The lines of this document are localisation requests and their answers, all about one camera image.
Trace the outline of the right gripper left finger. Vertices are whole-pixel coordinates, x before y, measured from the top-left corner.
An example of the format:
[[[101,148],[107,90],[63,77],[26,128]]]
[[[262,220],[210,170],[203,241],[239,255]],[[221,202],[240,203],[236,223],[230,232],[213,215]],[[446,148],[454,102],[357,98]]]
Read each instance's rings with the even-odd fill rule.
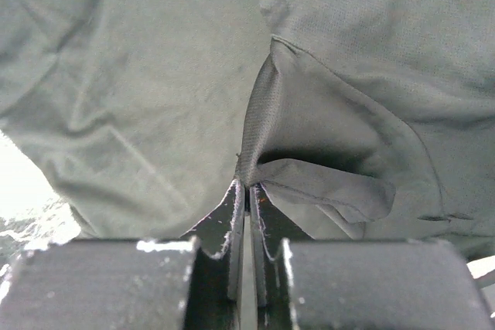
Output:
[[[3,329],[237,329],[245,191],[177,240],[35,240],[1,271]]]

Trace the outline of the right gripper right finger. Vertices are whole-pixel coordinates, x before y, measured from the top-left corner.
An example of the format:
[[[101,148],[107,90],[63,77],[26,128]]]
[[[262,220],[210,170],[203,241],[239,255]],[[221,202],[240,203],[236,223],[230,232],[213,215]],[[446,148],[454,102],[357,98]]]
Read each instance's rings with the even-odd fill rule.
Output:
[[[491,329],[491,310],[444,240],[315,240],[249,191],[260,329]]]

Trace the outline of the black t-shirt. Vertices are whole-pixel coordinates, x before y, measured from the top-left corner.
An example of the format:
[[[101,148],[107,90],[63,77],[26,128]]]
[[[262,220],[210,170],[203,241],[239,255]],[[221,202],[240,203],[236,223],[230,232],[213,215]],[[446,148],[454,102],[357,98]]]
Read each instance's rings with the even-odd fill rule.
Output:
[[[1,129],[87,237],[234,179],[314,236],[494,253],[494,0],[1,0]]]

